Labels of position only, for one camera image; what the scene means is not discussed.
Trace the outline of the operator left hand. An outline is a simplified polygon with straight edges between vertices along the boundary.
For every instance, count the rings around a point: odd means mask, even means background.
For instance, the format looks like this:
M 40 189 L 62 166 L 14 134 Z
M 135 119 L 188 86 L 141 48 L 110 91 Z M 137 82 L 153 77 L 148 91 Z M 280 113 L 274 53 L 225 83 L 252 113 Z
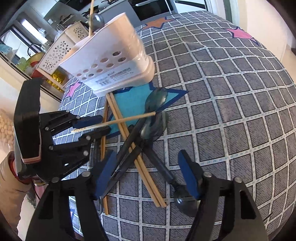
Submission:
M 14 161 L 15 153 L 10 151 L 1 162 L 1 213 L 11 229 L 18 233 L 22 202 L 32 185 L 31 179 L 18 179 Z

